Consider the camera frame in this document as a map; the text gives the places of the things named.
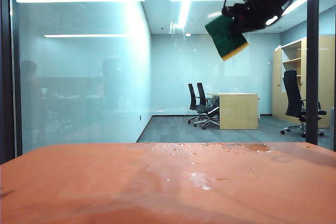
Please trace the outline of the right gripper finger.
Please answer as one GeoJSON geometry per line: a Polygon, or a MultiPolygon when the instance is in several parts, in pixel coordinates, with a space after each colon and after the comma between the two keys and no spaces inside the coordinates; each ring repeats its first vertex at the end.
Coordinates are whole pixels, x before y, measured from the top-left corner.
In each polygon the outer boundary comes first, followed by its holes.
{"type": "Polygon", "coordinates": [[[228,35],[233,36],[244,32],[245,19],[243,17],[233,17],[228,35]]]}

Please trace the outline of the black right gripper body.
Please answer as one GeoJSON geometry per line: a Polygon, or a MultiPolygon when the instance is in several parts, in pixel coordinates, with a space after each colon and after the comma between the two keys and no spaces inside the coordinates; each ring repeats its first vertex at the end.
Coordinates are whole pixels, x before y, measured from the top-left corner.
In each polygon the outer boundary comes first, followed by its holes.
{"type": "Polygon", "coordinates": [[[245,19],[244,33],[265,28],[268,20],[273,18],[278,20],[283,12],[282,4],[275,0],[244,0],[243,3],[236,3],[233,6],[224,4],[222,8],[223,16],[245,19]]]}

